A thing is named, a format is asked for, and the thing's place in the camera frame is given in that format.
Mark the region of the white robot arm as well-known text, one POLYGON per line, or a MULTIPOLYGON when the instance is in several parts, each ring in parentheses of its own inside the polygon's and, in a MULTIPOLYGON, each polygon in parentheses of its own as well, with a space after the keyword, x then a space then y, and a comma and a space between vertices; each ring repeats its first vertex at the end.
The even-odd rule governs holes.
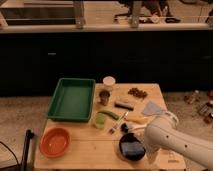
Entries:
POLYGON ((213 142, 178 131, 178 123, 177 116, 169 111, 156 116, 142 135, 146 151, 170 149, 213 171, 213 142))

